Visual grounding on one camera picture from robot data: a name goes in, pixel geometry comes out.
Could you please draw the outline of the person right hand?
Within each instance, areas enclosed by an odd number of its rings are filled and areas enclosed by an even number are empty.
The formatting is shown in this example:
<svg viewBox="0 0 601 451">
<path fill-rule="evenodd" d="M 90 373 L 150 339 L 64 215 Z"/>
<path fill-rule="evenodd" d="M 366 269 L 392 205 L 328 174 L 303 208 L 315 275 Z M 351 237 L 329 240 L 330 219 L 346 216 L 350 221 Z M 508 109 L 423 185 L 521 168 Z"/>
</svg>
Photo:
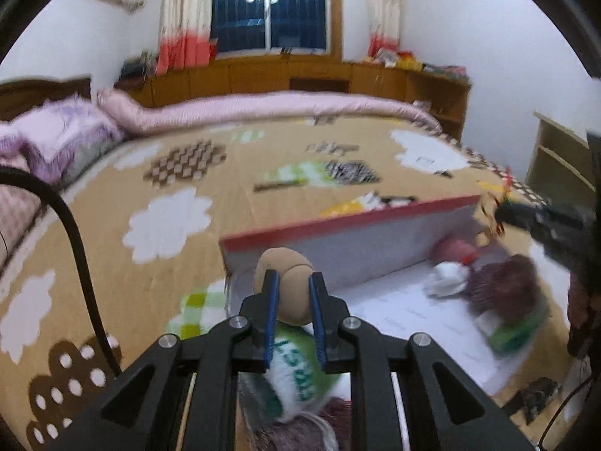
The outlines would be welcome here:
<svg viewBox="0 0 601 451">
<path fill-rule="evenodd" d="M 583 359 L 592 343 L 592 332 L 600 312 L 600 293 L 593 293 L 571 273 L 568 289 L 568 353 Z"/>
</svg>

